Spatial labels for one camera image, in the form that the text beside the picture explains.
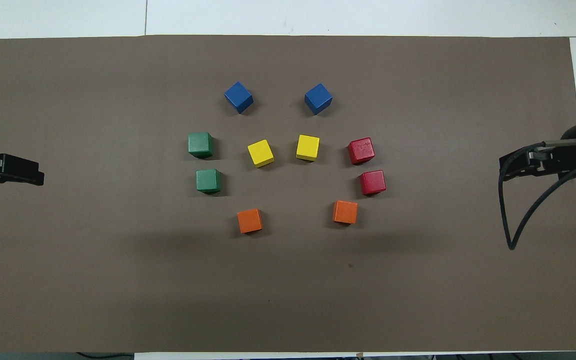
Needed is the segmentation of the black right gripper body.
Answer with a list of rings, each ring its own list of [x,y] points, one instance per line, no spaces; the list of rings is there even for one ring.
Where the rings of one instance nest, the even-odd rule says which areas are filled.
[[[566,130],[560,139],[576,139],[576,125]],[[551,174],[558,174],[558,177],[562,178],[565,174],[576,169],[576,145],[554,147],[550,151],[550,159],[544,162],[542,166],[544,170]]]

